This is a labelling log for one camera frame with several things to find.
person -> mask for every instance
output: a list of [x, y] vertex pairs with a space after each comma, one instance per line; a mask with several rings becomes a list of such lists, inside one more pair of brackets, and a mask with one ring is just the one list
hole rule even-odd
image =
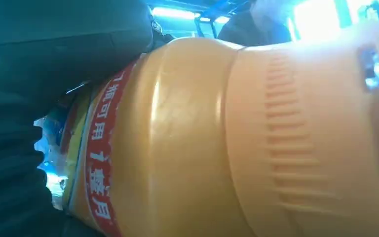
[[155, 20], [152, 9], [148, 6], [149, 9], [149, 20], [152, 26], [152, 34], [153, 34], [153, 44], [149, 48], [149, 52], [160, 48], [167, 43], [171, 42], [175, 39], [171, 34], [164, 34], [162, 26]]
[[286, 27], [292, 6], [287, 0], [250, 0], [250, 10], [233, 16], [218, 39], [243, 46], [291, 41]]

dark jacket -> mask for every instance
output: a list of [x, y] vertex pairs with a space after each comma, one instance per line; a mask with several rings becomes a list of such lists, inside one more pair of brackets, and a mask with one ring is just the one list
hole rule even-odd
[[232, 17], [223, 26], [218, 39], [243, 46], [260, 46], [291, 41], [290, 31], [287, 27], [269, 21], [271, 30], [268, 32], [260, 31], [256, 27], [250, 12], [240, 13]]
[[146, 52], [148, 15], [143, 0], [0, 3], [0, 237], [103, 236], [53, 207], [33, 123], [66, 91]]

red label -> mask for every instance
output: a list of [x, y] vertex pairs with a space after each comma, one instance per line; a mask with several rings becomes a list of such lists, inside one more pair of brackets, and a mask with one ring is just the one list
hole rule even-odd
[[121, 234], [110, 201], [110, 140], [115, 127], [116, 111], [134, 66], [135, 63], [130, 64], [108, 82], [89, 124], [85, 162], [88, 203], [99, 228], [111, 237], [119, 237]]

jacket sleeve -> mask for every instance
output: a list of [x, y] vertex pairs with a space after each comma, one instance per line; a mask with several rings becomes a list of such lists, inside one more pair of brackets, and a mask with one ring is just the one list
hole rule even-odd
[[245, 42], [240, 35], [240, 32], [237, 30], [236, 26], [231, 22], [228, 22], [223, 26], [217, 38], [219, 40], [245, 45]]

bottle label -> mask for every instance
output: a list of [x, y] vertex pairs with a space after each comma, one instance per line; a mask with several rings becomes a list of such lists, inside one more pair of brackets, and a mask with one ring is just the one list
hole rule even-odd
[[130, 64], [107, 83], [91, 117], [89, 133], [86, 134], [85, 178], [88, 205], [98, 227], [113, 237], [121, 234], [110, 200], [111, 136], [116, 111], [135, 65]]

